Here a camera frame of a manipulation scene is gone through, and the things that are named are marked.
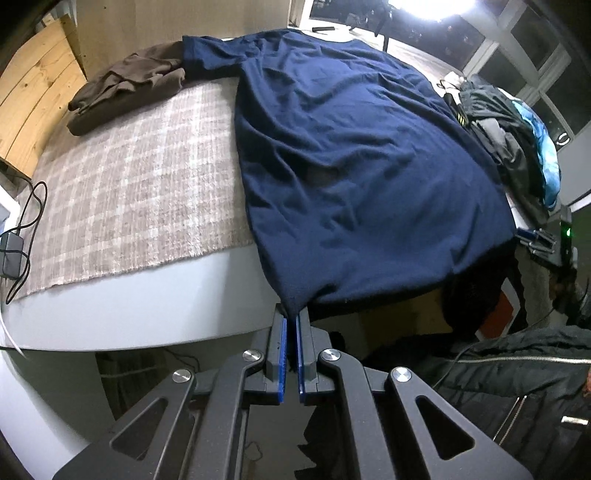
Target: blue fabric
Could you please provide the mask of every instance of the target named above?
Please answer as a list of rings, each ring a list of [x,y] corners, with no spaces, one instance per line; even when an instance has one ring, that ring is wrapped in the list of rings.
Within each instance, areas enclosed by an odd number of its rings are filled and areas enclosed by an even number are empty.
[[[544,186],[544,206],[552,209],[556,206],[556,199],[560,191],[560,169],[558,167],[556,147],[544,122],[526,103],[513,100],[513,105],[517,108],[521,118],[528,122],[534,131],[538,144],[538,159],[546,183]]]
[[[239,77],[246,212],[291,318],[435,286],[512,240],[492,158],[415,68],[294,30],[183,43],[187,80]]]

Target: brown cloth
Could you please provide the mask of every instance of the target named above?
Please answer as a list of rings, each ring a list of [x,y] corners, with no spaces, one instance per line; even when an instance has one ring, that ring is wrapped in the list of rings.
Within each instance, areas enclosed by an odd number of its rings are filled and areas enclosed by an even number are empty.
[[[87,82],[68,104],[78,110],[68,122],[77,137],[114,118],[166,100],[183,88],[183,42],[162,43],[132,53]]]

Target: white cable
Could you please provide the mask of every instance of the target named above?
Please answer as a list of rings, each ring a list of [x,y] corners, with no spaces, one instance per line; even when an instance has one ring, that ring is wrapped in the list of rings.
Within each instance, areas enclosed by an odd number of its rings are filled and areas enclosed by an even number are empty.
[[[2,324],[2,330],[4,330],[4,335],[7,336],[8,340],[10,340],[10,343],[12,344],[12,346],[14,347],[14,349],[20,353],[23,358],[27,358],[25,356],[25,354],[22,352],[22,350],[18,347],[17,343],[14,341],[14,339],[12,338],[12,336],[10,335],[10,333],[8,333],[8,329],[6,328],[6,324],[4,323],[4,319],[2,318],[2,309],[0,308],[0,324]]]

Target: t-shirt sleeve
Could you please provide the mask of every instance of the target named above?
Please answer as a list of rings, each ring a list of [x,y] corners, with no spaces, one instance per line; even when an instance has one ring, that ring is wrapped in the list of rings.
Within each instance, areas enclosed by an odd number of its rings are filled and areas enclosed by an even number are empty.
[[[248,36],[227,41],[183,36],[183,67],[187,80],[238,76],[241,63],[259,54],[260,49]]]

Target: power adapter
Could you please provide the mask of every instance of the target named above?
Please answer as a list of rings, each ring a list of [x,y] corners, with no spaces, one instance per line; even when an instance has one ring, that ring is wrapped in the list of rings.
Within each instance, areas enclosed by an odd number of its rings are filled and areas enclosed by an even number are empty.
[[[18,280],[21,276],[22,248],[24,240],[14,232],[0,235],[0,277]],[[4,253],[4,250],[14,250],[16,253]]]

